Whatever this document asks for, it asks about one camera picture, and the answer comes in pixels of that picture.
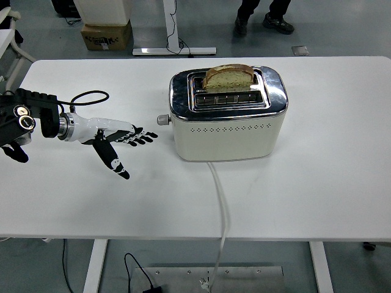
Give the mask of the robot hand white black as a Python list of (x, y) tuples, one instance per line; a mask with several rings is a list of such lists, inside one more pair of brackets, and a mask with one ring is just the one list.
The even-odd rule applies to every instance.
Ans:
[(114, 173), (129, 179), (130, 174), (123, 167), (111, 143), (125, 143), (132, 147), (152, 143), (158, 135), (145, 132), (129, 122), (107, 118), (82, 118), (76, 113), (60, 116), (60, 129), (57, 137), (67, 142), (79, 141), (91, 145), (100, 159)]

